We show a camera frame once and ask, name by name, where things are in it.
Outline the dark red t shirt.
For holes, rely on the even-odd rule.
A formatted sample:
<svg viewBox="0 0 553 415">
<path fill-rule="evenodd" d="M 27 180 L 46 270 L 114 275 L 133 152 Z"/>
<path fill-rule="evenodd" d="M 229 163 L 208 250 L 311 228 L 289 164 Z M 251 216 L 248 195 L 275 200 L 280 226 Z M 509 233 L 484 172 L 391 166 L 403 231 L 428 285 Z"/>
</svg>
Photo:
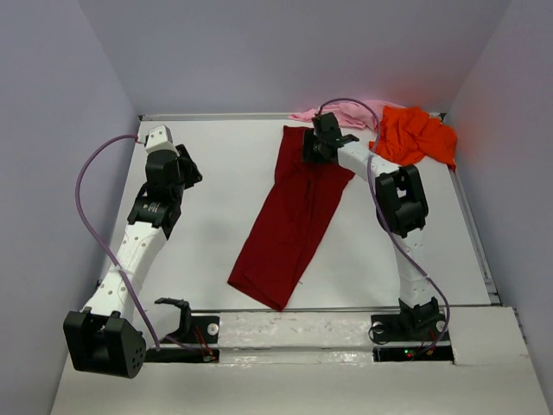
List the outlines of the dark red t shirt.
<svg viewBox="0 0 553 415">
<path fill-rule="evenodd" d="M 227 280 L 276 311 L 287 306 L 354 177 L 336 164 L 305 163 L 308 131 L 283 128 L 273 186 Z"/>
</svg>

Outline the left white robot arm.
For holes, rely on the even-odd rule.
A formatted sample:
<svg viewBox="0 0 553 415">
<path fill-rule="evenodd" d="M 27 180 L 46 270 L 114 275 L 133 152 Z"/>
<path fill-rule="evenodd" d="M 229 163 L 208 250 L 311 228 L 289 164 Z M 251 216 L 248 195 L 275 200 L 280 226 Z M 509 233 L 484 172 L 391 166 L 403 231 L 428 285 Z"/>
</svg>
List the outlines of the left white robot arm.
<svg viewBox="0 0 553 415">
<path fill-rule="evenodd" d="M 180 342 L 193 327 L 187 301 L 161 297 L 146 310 L 138 293 L 157 254 L 181 217 L 182 196 L 202 176 L 186 147 L 147 155 L 146 181 L 127 218 L 124 237 L 94 295 L 63 322 L 75 370 L 132 379 L 150 348 L 168 337 Z"/>
</svg>

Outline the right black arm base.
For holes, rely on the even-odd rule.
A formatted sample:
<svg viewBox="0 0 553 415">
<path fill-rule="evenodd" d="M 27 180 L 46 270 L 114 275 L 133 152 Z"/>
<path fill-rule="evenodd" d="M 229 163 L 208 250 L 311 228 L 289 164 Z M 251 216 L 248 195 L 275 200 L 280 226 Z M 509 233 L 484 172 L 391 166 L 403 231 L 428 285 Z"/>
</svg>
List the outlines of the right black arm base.
<svg viewBox="0 0 553 415">
<path fill-rule="evenodd" d="M 414 309 L 399 302 L 397 313 L 371 316 L 368 329 L 373 343 L 372 357 L 376 362 L 454 362 L 454 352 L 448 331 L 444 328 L 446 318 L 437 301 Z"/>
</svg>

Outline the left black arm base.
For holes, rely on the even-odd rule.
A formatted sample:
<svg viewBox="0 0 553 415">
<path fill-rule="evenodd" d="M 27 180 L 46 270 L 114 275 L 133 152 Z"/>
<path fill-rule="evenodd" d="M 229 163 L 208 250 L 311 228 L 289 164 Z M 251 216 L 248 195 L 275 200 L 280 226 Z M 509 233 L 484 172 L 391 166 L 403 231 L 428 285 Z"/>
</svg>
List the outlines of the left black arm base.
<svg viewBox="0 0 553 415">
<path fill-rule="evenodd" d="M 149 331 L 144 337 L 149 346 L 145 352 L 148 363 L 218 363 L 220 317 L 215 314 L 194 313 L 188 301 L 171 297 L 161 297 L 147 311 L 156 335 L 160 350 Z"/>
</svg>

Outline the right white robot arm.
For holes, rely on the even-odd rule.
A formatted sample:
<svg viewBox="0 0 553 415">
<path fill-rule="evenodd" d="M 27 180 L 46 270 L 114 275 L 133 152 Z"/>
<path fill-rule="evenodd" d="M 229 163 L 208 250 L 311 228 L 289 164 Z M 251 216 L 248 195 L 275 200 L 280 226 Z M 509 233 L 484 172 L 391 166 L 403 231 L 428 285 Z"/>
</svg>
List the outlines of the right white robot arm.
<svg viewBox="0 0 553 415">
<path fill-rule="evenodd" d="M 332 113 L 317 114 L 304 134 L 302 160 L 335 164 L 364 180 L 371 192 L 378 223 L 394 248 L 399 276 L 397 314 L 380 317 L 379 342 L 437 342 L 448 326 L 437 296 L 442 292 L 423 269 L 423 229 L 429 205 L 419 170 L 399 166 L 369 150 L 357 137 L 344 135 Z"/>
</svg>

